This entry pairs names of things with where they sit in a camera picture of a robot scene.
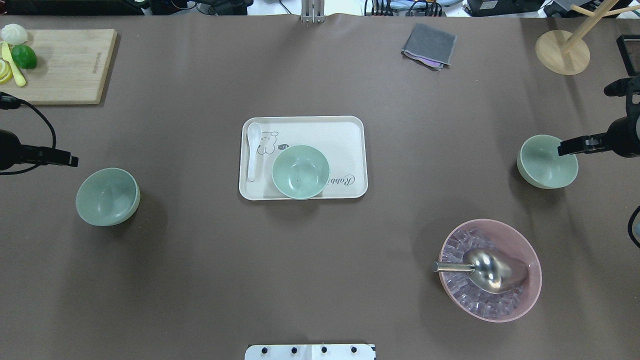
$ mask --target yellow knife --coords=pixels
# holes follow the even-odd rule
[[[27,81],[22,76],[20,69],[13,62],[13,58],[11,57],[11,51],[9,50],[9,44],[6,41],[2,42],[2,57],[5,59],[9,65],[11,66],[11,71],[13,72],[13,78],[15,80],[15,84],[18,86],[24,86],[27,84]]]

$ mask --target table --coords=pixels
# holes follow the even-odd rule
[[[544,191],[515,166],[532,135],[598,133],[625,115],[602,88],[626,76],[615,39],[640,23],[603,20],[584,38],[589,67],[563,77],[534,43],[582,19],[7,21],[119,35],[98,106],[41,107],[80,166],[0,179],[1,358],[242,359],[250,344],[356,341],[379,359],[640,354],[640,250],[626,234],[638,160],[581,155],[571,186]],[[401,56],[416,22],[459,35],[450,69]],[[282,115],[360,118],[367,193],[243,199],[241,126]],[[1,126],[49,143],[28,109]],[[142,200],[122,225],[92,227],[75,194],[105,167],[130,171]],[[473,218],[512,225],[538,253],[542,293],[517,321],[464,313],[429,272]]]

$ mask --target wooden cutting board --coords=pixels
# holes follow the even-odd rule
[[[20,71],[27,85],[13,79],[0,92],[32,104],[98,104],[116,41],[113,29],[29,30],[30,46],[38,58],[35,69]]]

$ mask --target folded cloth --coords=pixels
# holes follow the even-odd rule
[[[402,48],[407,57],[437,71],[451,66],[451,54],[458,36],[425,24],[416,24]]]

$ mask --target mint green bowl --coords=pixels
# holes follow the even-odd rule
[[[121,168],[94,172],[78,189],[76,210],[95,226],[117,225],[133,215],[140,203],[140,188],[133,176]]]
[[[578,158],[558,155],[560,139],[550,135],[532,136],[522,144],[516,163],[524,179],[541,189],[563,188],[578,176]]]
[[[315,147],[288,147],[273,162],[271,177],[284,195],[309,199],[321,193],[329,181],[329,161]]]

